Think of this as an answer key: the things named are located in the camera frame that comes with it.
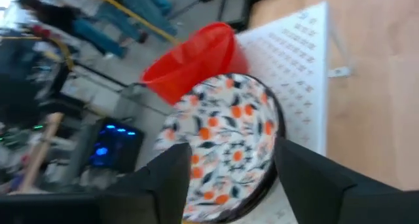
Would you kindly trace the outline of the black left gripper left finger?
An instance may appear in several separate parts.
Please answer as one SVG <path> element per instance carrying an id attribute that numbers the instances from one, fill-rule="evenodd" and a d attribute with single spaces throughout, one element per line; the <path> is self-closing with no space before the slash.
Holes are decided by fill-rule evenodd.
<path id="1" fill-rule="evenodd" d="M 104 191 L 0 196 L 0 224 L 181 224 L 191 155 L 175 144 Z"/>

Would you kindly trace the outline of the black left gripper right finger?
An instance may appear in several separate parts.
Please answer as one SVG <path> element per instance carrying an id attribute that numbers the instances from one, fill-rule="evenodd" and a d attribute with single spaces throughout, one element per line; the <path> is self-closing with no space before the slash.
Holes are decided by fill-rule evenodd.
<path id="1" fill-rule="evenodd" d="M 298 224 L 419 224 L 419 190 L 396 189 L 283 138 L 274 162 Z"/>

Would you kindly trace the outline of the black bowl floral interior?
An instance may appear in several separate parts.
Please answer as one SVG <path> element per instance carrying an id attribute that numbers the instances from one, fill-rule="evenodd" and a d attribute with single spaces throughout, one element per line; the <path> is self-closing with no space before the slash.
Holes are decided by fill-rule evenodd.
<path id="1" fill-rule="evenodd" d="M 189 143 L 191 180 L 183 219 L 212 222 L 244 204 L 272 167 L 280 106 L 249 75 L 231 73 L 195 85 L 174 105 L 155 141 L 165 151 Z"/>

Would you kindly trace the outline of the red plastic bowl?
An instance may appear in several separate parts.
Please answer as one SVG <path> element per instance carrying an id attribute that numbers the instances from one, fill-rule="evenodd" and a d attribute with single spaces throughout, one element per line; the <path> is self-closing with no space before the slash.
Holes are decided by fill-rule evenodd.
<path id="1" fill-rule="evenodd" d="M 248 72 L 249 65 L 234 30 L 224 22 L 215 22 L 157 59 L 139 81 L 173 105 L 193 86 L 210 77 Z"/>

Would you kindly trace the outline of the computer case with lit fans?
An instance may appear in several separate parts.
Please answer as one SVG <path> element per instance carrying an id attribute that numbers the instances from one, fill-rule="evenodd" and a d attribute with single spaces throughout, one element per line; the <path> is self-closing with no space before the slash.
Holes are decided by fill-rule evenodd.
<path id="1" fill-rule="evenodd" d="M 105 117 L 95 122 L 88 164 L 121 174 L 133 172 L 145 133 L 116 119 Z"/>

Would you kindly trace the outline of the white perforated metal shelf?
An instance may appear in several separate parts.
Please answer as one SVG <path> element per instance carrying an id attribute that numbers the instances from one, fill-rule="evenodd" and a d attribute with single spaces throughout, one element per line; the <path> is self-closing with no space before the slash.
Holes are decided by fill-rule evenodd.
<path id="1" fill-rule="evenodd" d="M 281 104 L 286 138 L 327 154 L 329 79 L 349 77 L 352 63 L 326 1 L 237 34 L 249 72 Z"/>

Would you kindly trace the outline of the wooden stick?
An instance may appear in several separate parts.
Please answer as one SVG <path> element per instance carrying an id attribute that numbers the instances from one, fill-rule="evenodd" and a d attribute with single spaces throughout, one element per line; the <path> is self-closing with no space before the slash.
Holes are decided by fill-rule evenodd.
<path id="1" fill-rule="evenodd" d="M 47 117 L 47 126 L 43 132 L 39 143 L 34 147 L 30 155 L 29 164 L 27 166 L 24 179 L 19 186 L 18 193 L 27 193 L 31 189 L 32 185 L 35 182 L 35 179 L 39 173 L 39 168 L 41 167 L 50 144 L 56 132 L 59 128 L 59 125 L 64 117 L 63 113 L 52 113 Z"/>

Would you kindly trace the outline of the person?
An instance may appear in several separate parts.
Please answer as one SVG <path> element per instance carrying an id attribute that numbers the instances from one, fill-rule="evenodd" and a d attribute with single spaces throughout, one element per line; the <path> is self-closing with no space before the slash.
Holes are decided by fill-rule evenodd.
<path id="1" fill-rule="evenodd" d="M 142 28 L 153 32 L 158 38 L 163 41 L 168 40 L 170 35 L 174 38 L 177 35 L 176 28 L 168 20 L 168 15 L 172 11 L 172 4 L 169 0 L 113 0 L 116 3 L 127 8 L 131 12 L 140 16 L 148 23 L 158 28 L 160 32 L 155 32 L 147 26 L 139 23 Z"/>
<path id="2" fill-rule="evenodd" d="M 126 49 L 106 34 L 96 29 L 88 20 L 79 17 L 71 7 L 59 7 L 40 0 L 16 0 L 25 10 L 30 11 L 40 22 L 85 40 L 103 55 L 113 54 L 124 58 Z"/>

